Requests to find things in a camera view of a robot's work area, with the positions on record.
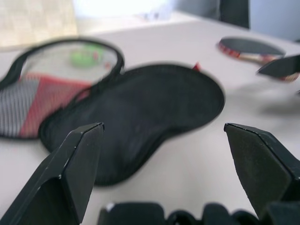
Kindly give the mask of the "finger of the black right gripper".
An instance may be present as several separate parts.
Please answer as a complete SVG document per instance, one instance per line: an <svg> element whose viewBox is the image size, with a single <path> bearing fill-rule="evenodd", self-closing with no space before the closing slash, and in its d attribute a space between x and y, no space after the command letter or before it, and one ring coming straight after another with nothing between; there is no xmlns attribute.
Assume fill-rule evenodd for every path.
<svg viewBox="0 0 300 225"><path fill-rule="evenodd" d="M257 72L273 78L283 78L298 74L300 72L300 55L273 60L262 66Z"/></svg>

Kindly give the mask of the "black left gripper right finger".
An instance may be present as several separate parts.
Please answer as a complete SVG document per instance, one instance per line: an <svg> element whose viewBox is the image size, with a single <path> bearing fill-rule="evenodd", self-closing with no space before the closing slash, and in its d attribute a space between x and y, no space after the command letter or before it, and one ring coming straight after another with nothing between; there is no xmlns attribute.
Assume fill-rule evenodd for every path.
<svg viewBox="0 0 300 225"><path fill-rule="evenodd" d="M300 199L300 161L270 132L226 123L236 173L257 216L272 202Z"/></svg>

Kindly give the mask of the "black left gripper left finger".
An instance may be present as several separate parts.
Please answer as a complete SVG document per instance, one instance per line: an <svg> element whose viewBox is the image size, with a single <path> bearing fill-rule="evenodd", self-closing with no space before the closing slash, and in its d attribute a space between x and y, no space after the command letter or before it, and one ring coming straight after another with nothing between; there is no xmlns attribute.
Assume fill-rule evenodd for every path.
<svg viewBox="0 0 300 225"><path fill-rule="evenodd" d="M0 220L2 225L79 225L96 179L103 123L71 131L35 170Z"/></svg>

